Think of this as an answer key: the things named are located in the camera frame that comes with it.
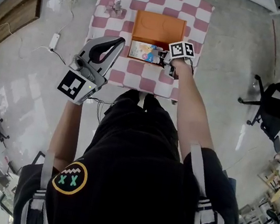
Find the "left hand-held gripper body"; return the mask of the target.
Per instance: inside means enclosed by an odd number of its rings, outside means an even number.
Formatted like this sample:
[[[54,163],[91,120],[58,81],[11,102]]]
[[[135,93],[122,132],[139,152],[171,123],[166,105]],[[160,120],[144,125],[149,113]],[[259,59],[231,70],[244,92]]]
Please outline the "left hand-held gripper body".
[[[80,105],[107,83],[101,75],[102,67],[90,61],[89,53],[82,51],[63,69],[56,89],[74,104]]]

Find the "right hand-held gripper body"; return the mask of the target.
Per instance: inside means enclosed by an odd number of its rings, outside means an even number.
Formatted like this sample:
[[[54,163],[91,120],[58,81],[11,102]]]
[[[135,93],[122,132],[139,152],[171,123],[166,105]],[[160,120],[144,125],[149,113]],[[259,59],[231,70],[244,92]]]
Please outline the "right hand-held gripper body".
[[[190,42],[180,41],[169,44],[169,50],[164,51],[162,57],[164,59],[164,63],[166,64],[164,69],[164,73],[169,77],[177,77],[176,69],[171,64],[174,59],[183,59],[184,61],[188,61],[190,63],[191,69],[193,68],[193,58],[195,57],[194,46]]]

